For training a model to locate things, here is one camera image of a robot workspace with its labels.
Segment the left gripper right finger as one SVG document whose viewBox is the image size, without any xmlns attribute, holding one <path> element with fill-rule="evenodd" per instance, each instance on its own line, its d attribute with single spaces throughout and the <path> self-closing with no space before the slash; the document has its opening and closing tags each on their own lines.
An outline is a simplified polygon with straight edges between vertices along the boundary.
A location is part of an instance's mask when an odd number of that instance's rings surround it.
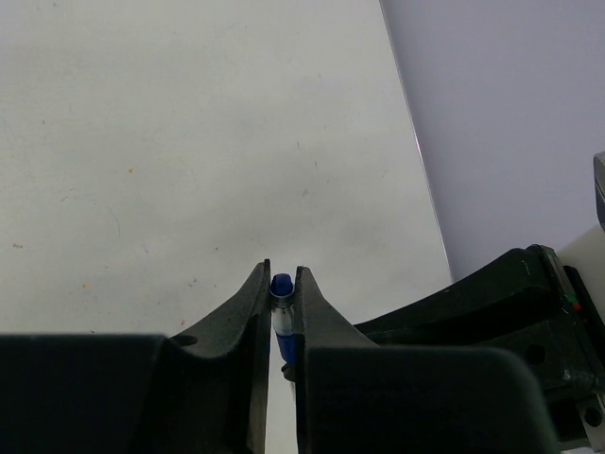
<svg viewBox="0 0 605 454">
<path fill-rule="evenodd" d="M 513 353 L 381 346 L 295 280 L 301 453 L 556 453 L 541 388 Z"/>
</svg>

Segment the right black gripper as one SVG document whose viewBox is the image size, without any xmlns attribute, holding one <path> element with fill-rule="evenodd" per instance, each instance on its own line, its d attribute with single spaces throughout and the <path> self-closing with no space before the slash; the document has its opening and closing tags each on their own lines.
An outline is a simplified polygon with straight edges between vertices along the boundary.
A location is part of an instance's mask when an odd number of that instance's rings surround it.
<svg viewBox="0 0 605 454">
<path fill-rule="evenodd" d="M 578 270 L 543 245 L 512 249 L 455 284 L 356 329 L 382 345 L 511 351 L 547 393 L 604 389 L 604 323 Z"/>
</svg>

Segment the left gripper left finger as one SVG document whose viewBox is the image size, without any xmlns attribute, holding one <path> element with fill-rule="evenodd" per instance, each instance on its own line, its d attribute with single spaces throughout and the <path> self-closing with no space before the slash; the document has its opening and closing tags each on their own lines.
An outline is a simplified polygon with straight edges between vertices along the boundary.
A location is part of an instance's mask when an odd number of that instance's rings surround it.
<svg viewBox="0 0 605 454">
<path fill-rule="evenodd" d="M 261 453 L 270 265 L 181 333 L 7 334 L 5 453 Z"/>
</svg>

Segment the blue pen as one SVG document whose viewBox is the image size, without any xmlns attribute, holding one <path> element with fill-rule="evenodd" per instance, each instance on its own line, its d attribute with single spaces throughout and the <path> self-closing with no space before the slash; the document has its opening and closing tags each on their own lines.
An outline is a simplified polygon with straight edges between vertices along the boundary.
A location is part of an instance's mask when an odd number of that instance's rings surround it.
<svg viewBox="0 0 605 454">
<path fill-rule="evenodd" d="M 284 365 L 284 378 L 295 382 L 294 283 L 288 273 L 275 274 L 271 280 L 272 326 Z"/>
</svg>

